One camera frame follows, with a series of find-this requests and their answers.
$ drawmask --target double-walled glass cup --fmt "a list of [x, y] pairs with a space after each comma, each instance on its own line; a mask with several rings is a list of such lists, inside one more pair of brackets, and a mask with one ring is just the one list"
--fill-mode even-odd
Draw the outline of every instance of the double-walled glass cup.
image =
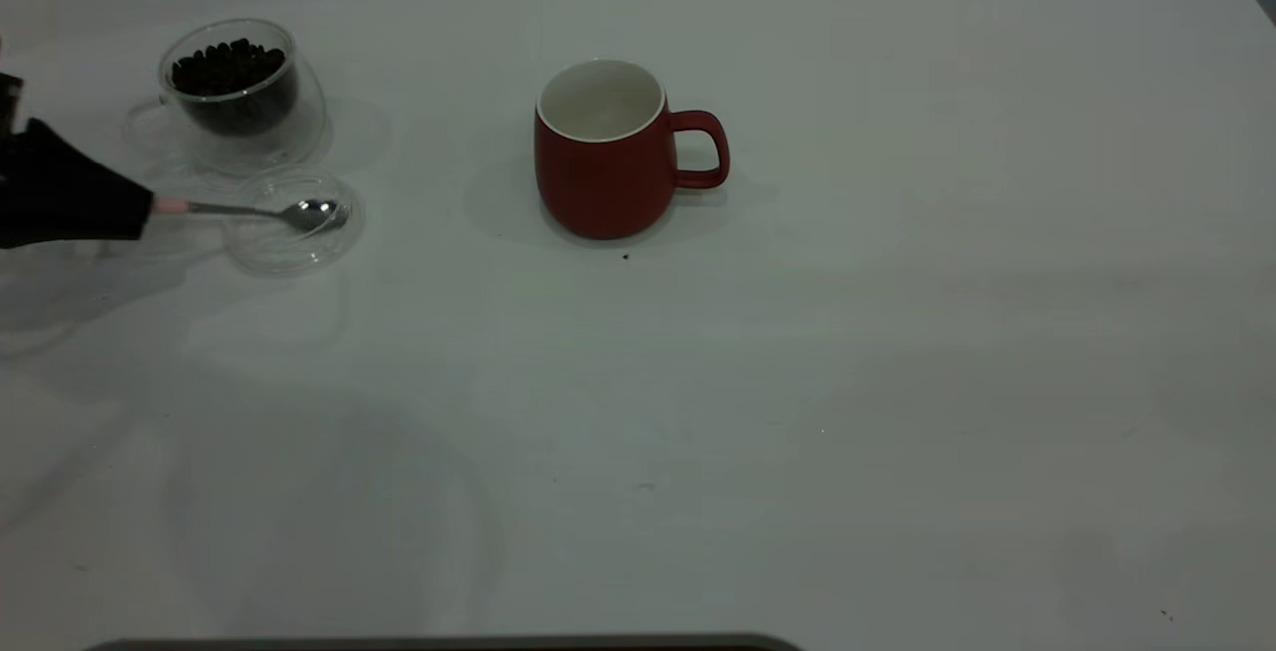
[[[174, 65], [200, 56], [209, 46], [262, 46], [283, 52], [283, 65], [242, 91], [197, 96], [174, 83]], [[292, 34], [269, 20], [221, 20], [193, 29], [165, 52], [157, 70], [160, 98], [134, 108], [133, 119], [154, 106], [168, 111], [182, 148], [209, 168], [251, 177], [297, 163], [323, 134], [323, 92]]]

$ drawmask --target table surface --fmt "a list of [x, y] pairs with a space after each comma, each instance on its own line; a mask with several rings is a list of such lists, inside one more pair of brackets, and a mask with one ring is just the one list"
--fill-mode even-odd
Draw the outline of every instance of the table surface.
[[[120, 121], [236, 15], [299, 38], [367, 226], [287, 280], [172, 221], [0, 258], [0, 647], [1276, 643], [1253, 0], [0, 0], [3, 68], [198, 191]], [[532, 175], [538, 88], [596, 56], [735, 163], [609, 245]]]

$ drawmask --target coffee beans in glass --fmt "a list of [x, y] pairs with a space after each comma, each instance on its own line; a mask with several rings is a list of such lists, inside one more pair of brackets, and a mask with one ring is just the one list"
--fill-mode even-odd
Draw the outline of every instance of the coffee beans in glass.
[[248, 177], [300, 162], [323, 133], [319, 82], [292, 34], [269, 20], [193, 29], [165, 52], [158, 75], [157, 105], [182, 148], [217, 172]]

